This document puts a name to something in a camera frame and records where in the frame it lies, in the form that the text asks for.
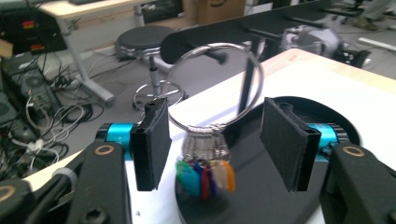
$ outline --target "desk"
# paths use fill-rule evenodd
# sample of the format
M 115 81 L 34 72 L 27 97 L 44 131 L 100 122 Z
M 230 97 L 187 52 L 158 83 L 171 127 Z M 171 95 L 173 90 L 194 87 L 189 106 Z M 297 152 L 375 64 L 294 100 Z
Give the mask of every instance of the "desk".
M 81 18 L 100 15 L 101 13 L 106 13 L 110 10 L 122 9 L 130 6 L 134 7 L 134 15 L 131 15 L 134 16 L 134 25 L 142 26 L 144 25 L 144 22 L 140 5 L 152 1 L 153 0 L 105 0 L 80 6 L 69 4 L 67 1 L 54 1 L 40 6 L 39 10 L 51 15 L 58 22 L 61 34 L 64 38 L 64 43 L 69 49 L 73 61 L 78 68 L 82 84 L 98 95 L 99 98 L 105 101 L 107 105 L 111 105 L 115 100 L 115 96 L 96 82 L 90 80 L 88 77 L 87 71 L 81 62 L 78 49 L 76 48 L 76 43 L 72 41 L 71 27 Z M 91 38 L 95 38 L 97 36 L 94 34 L 96 34 L 98 30 L 102 34 L 105 32 L 113 32 L 112 30 L 106 30 L 100 27 L 95 30 L 96 32 L 92 34 Z
M 386 165 L 396 169 L 396 143 L 392 138 L 392 128 L 396 125 L 396 119 L 393 118 L 396 114 L 396 108 L 393 108 L 396 102 L 396 80 L 299 49 L 283 52 L 265 61 L 262 66 L 266 76 L 262 97 L 301 95 L 338 112 L 342 111 L 341 114 L 358 129 L 362 145 L 372 150 Z M 175 118 L 180 121 L 187 120 L 190 125 L 203 125 L 233 116 L 230 108 L 237 108 L 238 98 L 235 96 L 238 95 L 242 77 L 231 77 L 179 105 L 172 105 L 169 111 Z M 219 104 L 212 100 L 215 94 L 223 94 L 221 97 L 228 97 L 230 100 Z M 135 188 L 133 162 L 126 162 L 134 223 L 180 223 L 175 197 L 175 161 L 180 155 L 184 133 L 171 125 L 170 135 L 173 143 L 158 190 L 138 192 Z M 59 165 L 55 164 L 26 179 L 37 189 L 50 178 L 40 173 L 48 174 L 56 167 Z M 309 223 L 324 223 L 320 209 Z

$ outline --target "cardboard box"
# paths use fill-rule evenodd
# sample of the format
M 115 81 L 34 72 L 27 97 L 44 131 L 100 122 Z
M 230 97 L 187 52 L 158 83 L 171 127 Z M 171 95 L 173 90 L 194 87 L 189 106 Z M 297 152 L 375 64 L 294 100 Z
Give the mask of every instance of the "cardboard box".
M 198 2 L 200 25 L 244 16 L 245 0 L 200 0 Z

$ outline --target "gray floor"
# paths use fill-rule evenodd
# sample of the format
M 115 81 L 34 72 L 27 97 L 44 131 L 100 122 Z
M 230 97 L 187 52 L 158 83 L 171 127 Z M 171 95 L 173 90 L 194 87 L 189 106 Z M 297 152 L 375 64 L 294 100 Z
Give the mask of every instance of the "gray floor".
M 368 63 L 363 66 L 364 70 L 395 79 L 396 52 L 363 45 L 358 42 L 358 38 L 366 37 L 396 46 L 396 31 L 387 29 L 390 25 L 395 25 L 396 21 L 386 20 L 378 22 L 379 31 L 365 32 L 352 27 L 351 20 L 341 25 L 339 22 L 341 19 L 338 18 L 336 21 L 333 21 L 332 17 L 329 16 L 324 21 L 348 43 L 351 49 L 368 49 L 371 51 L 368 57 Z M 141 112 L 132 108 L 132 97 L 139 86 L 149 82 L 147 63 L 139 60 L 119 63 L 112 56 L 113 54 L 113 48 L 99 49 L 83 54 L 83 62 L 87 70 L 90 71 L 90 76 L 98 76 L 94 80 L 113 92 L 117 96 L 117 99 L 113 106 L 103 107 L 103 114 L 99 118 L 79 124 L 67 136 L 64 141 L 70 146 L 68 155 L 83 149 L 92 142 L 96 131 L 104 123 L 135 123 L 141 120 Z M 172 81 L 180 85 L 188 95 L 194 95 L 243 70 L 245 65 L 241 63 L 244 61 L 241 58 L 242 56 L 231 55 L 233 57 L 224 66 L 219 66 L 213 60 L 207 58 L 194 60 L 177 70 L 173 75 Z M 167 71 L 162 72 L 162 76 L 166 76 L 167 74 Z M 59 95 L 64 104 L 75 104 L 78 97 L 86 97 L 89 94 L 82 91 L 68 91 Z M 90 101 L 102 105 L 95 96 L 91 96 Z M 98 115 L 101 112 L 101 108 L 95 105 L 93 111 L 94 115 Z

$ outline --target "silver hoop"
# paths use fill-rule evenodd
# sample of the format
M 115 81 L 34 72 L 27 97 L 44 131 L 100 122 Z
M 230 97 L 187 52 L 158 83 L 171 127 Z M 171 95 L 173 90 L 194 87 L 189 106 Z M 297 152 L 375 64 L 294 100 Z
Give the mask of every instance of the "silver hoop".
M 211 124 L 209 127 L 197 127 L 197 126 L 187 126 L 179 121 L 177 121 L 170 113 L 169 113 L 169 119 L 174 123 L 178 128 L 188 132 L 188 133 L 202 133 L 202 134 L 211 134 L 211 133 L 221 133 L 223 129 L 240 120 L 242 117 L 244 117 L 252 108 L 253 106 L 257 103 L 259 100 L 261 93 L 262 93 L 262 86 L 264 83 L 264 72 L 262 70 L 262 67 L 260 66 L 259 61 L 254 57 L 254 55 L 250 51 L 246 51 L 244 47 L 235 45 L 235 44 L 230 44 L 230 43 L 214 43 L 214 44 L 207 44 L 203 45 L 201 47 L 198 47 L 196 49 L 192 49 L 189 52 L 185 53 L 183 56 L 180 57 L 179 60 L 175 63 L 175 65 L 171 68 L 168 76 L 172 77 L 172 75 L 175 73 L 175 71 L 188 59 L 192 59 L 195 57 L 198 57 L 204 53 L 206 53 L 209 50 L 213 49 L 234 49 L 240 53 L 243 53 L 249 60 L 253 63 L 253 65 L 258 69 L 259 71 L 259 86 L 256 91 L 256 95 L 254 96 L 253 100 L 250 102 L 250 104 L 241 112 L 239 113 L 235 118 L 230 119 L 228 121 L 225 121 L 223 123 L 218 123 L 218 124 Z

